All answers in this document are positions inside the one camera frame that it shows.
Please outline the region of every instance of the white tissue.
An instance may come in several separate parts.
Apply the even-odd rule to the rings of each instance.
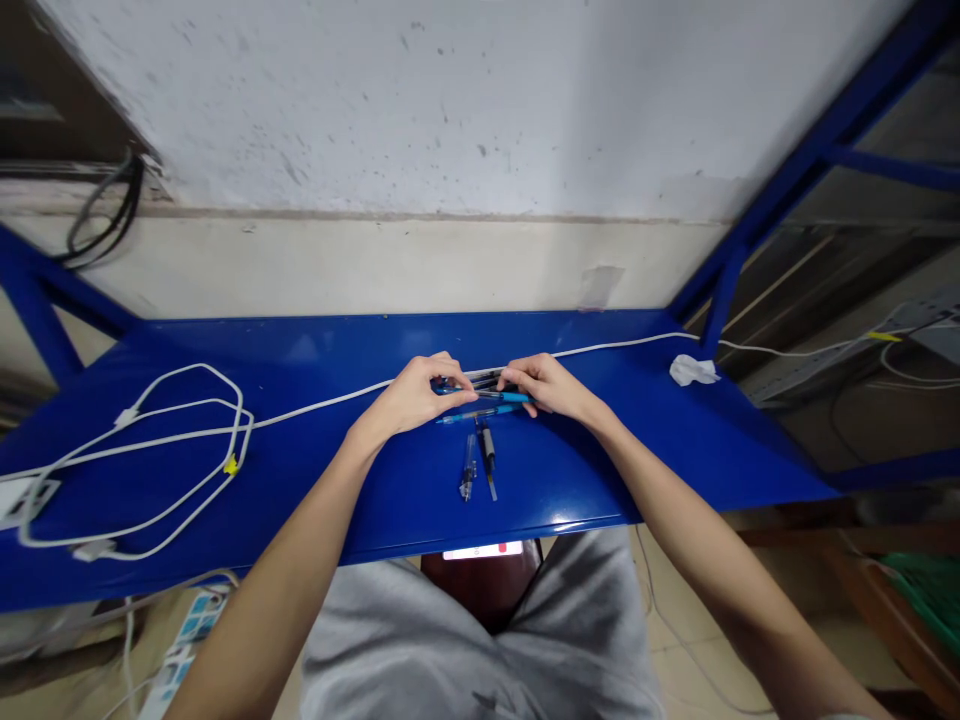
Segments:
[[[695,360],[689,355],[677,355],[670,364],[670,377],[680,387],[686,387],[694,380],[704,385],[712,385],[720,376],[713,360]]]

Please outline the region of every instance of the forearm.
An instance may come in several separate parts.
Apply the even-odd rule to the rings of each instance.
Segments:
[[[837,660],[756,555],[606,406],[587,423],[650,532],[757,676],[780,716],[889,718]]]
[[[269,718],[330,587],[383,442],[355,426],[231,597],[168,718]]]
[[[612,411],[604,407],[588,427],[663,551],[711,611],[772,632],[806,625],[736,532]]]

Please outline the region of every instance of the yellow tag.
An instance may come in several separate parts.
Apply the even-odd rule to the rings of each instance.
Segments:
[[[888,333],[867,333],[867,337],[872,337],[874,340],[886,340],[887,342],[903,341],[903,338],[898,338],[896,335],[890,335]]]

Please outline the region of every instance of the hand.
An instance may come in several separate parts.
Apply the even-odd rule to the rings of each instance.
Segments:
[[[524,393],[536,398],[533,404],[523,404],[530,417],[536,417],[539,408],[546,412],[556,411],[590,426],[609,410],[600,398],[548,353],[512,361],[500,374],[497,389],[503,390],[508,382],[516,383]]]
[[[433,392],[430,381],[441,376],[454,380],[461,392]],[[371,432],[378,442],[386,442],[397,433],[420,427],[441,413],[476,399],[473,385],[450,353],[415,357],[360,416],[357,425]]]

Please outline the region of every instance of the black cable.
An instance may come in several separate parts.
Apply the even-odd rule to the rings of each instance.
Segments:
[[[126,237],[127,231],[130,229],[130,225],[133,224],[133,219],[137,215],[137,208],[140,206],[140,190],[143,187],[143,174],[143,161],[140,158],[135,158],[133,177],[130,178],[130,184],[127,187],[127,194],[123,198],[123,204],[120,205],[120,210],[117,212],[116,217],[114,217],[113,221],[110,223],[110,227],[107,228],[107,232],[105,232],[104,235],[108,234],[111,231],[111,228],[115,229],[115,226],[118,224],[120,218],[123,218],[123,225],[120,227],[120,231],[113,239],[113,242],[111,242],[99,255],[92,260],[87,260],[79,265],[71,266],[71,270],[82,270],[90,267],[96,262],[99,262],[116,250],[117,246],[123,241],[123,238]]]
[[[930,322],[924,323],[919,327],[915,327],[913,330],[908,332],[906,335],[903,336],[903,340],[906,340],[914,333],[918,333],[921,330],[927,329],[931,325],[934,325],[943,319],[944,319],[944,313],[938,314],[937,317],[935,317]],[[849,442],[847,442],[846,437],[844,437],[843,432],[841,432],[840,430],[840,426],[837,424],[837,417],[836,417],[837,406],[840,403],[840,398],[843,396],[843,393],[846,391],[847,387],[851,384],[851,381],[854,379],[854,377],[858,374],[858,372],[862,368],[863,368],[862,365],[857,365],[853,369],[851,369],[850,372],[848,372],[846,375],[843,376],[843,379],[840,381],[840,384],[837,386],[836,391],[833,393],[833,398],[830,400],[830,408],[827,411],[827,422],[830,423],[830,429],[833,431],[833,434],[836,436],[837,440],[840,441],[840,444],[843,445],[846,451],[850,453],[854,458],[856,458],[857,462],[859,462],[861,465],[869,465],[870,463],[864,460],[863,456],[860,455],[860,453],[858,453],[853,448],[853,446],[850,445]]]
[[[827,411],[827,421],[830,423],[830,429],[833,431],[833,434],[837,437],[837,440],[840,441],[840,444],[843,445],[844,449],[846,449],[848,453],[856,458],[857,462],[861,465],[869,465],[870,463],[864,460],[863,456],[854,450],[853,446],[847,442],[847,439],[840,431],[840,426],[837,424],[837,405],[840,403],[840,398],[843,396],[847,386],[850,385],[850,382],[853,380],[854,376],[859,370],[859,365],[854,367],[853,370],[844,375],[843,379],[840,381],[836,391],[833,393],[833,398],[830,400],[830,409]]]
[[[80,246],[77,243],[78,231],[80,227],[87,220],[89,220],[90,210],[93,206],[93,203],[99,199],[99,197],[110,185],[120,181],[121,177],[127,174],[128,170],[130,172],[130,180],[127,185],[127,192],[124,194],[123,201],[120,204],[120,208],[117,210],[116,215],[111,219],[110,224],[103,232],[99,233],[93,238],[90,238],[85,244]],[[143,161],[139,157],[133,156],[128,151],[127,158],[124,160],[124,162],[103,182],[101,182],[96,189],[94,189],[94,191],[90,194],[90,197],[80,209],[80,212],[77,214],[76,221],[71,226],[70,231],[67,234],[67,252],[60,255],[55,255],[53,259],[59,262],[61,265],[66,265],[72,260],[83,258],[84,256],[89,255],[94,249],[99,247],[110,237],[112,233],[116,232],[117,229],[120,228],[117,237],[114,238],[105,251],[101,252],[94,259],[81,263],[80,265],[68,266],[68,269],[78,270],[85,268],[112,252],[120,243],[120,241],[123,240],[127,230],[130,228],[130,224],[133,222],[133,218],[136,216],[137,207],[139,206],[140,201],[140,191],[143,185],[143,174]]]

